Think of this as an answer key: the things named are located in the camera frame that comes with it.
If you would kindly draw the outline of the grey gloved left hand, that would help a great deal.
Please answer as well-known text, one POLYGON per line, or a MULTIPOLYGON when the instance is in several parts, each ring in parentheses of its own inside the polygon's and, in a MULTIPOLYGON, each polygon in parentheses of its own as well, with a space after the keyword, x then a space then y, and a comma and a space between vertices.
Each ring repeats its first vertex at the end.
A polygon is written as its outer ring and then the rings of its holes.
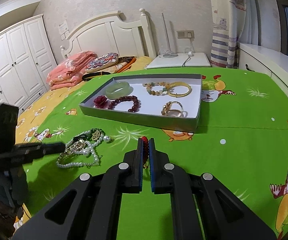
POLYGON ((4 170, 0 167, 0 201, 16 208, 23 205, 28 194, 27 176, 22 166, 4 170))

